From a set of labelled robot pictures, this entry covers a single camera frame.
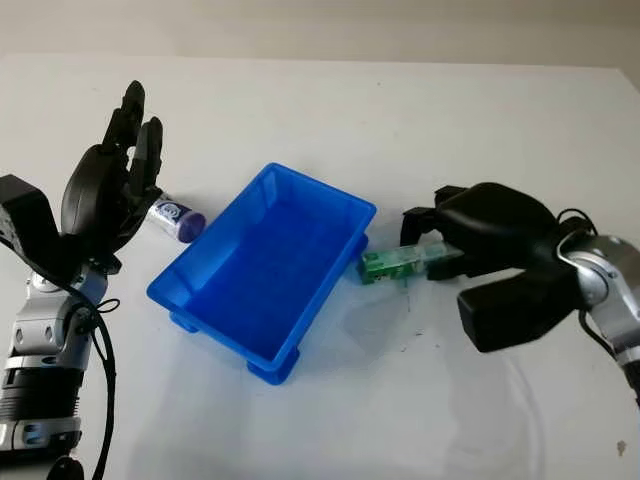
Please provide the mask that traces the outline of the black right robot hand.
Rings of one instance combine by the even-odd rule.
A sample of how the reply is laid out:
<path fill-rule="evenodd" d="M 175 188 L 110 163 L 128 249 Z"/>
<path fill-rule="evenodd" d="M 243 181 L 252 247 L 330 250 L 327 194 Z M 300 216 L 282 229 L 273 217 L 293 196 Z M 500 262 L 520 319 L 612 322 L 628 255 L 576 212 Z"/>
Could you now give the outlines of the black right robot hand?
<path fill-rule="evenodd" d="M 472 187 L 445 186 L 432 207 L 403 213 L 402 246 L 415 245 L 436 231 L 462 255 L 452 266 L 438 267 L 437 280 L 477 277 L 515 268 L 505 280 L 467 289 L 459 303 L 469 311 L 572 307 L 579 297 L 575 269 L 555 253 L 560 241 L 581 221 L 560 221 L 540 201 L 505 185 L 482 182 Z"/>

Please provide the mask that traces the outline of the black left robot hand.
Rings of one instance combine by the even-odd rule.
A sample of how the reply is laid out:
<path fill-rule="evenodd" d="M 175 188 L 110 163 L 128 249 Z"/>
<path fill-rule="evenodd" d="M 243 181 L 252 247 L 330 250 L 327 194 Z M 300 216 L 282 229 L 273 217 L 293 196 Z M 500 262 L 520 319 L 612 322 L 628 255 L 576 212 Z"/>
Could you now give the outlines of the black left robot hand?
<path fill-rule="evenodd" d="M 137 233 L 160 197 L 163 125 L 143 120 L 145 90 L 134 80 L 111 116 L 101 143 L 71 175 L 62 200 L 62 232 L 78 240 L 83 260 L 106 275 L 121 268 L 116 252 Z"/>

